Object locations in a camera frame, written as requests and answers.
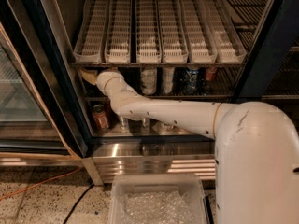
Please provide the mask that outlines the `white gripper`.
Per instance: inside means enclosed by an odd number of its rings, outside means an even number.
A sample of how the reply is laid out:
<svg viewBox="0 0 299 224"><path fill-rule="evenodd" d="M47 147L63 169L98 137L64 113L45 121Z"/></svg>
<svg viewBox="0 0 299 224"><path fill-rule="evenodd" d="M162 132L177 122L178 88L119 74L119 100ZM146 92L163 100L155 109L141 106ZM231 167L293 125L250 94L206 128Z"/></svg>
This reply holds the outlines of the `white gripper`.
<svg viewBox="0 0 299 224"><path fill-rule="evenodd" d="M121 73L104 71L98 75L96 70L80 69L81 77L96 87L109 98L111 102L118 102L131 97L131 87L126 83Z"/></svg>

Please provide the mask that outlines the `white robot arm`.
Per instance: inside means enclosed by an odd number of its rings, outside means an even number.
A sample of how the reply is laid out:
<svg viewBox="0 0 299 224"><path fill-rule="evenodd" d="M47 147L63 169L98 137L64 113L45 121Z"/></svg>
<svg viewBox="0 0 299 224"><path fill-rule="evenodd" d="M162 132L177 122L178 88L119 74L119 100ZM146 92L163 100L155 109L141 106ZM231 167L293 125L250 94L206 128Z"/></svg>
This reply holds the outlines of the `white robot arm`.
<svg viewBox="0 0 299 224"><path fill-rule="evenodd" d="M299 224L299 137L279 108L150 99L116 69L80 73L117 115L156 119L215 141L218 224Z"/></svg>

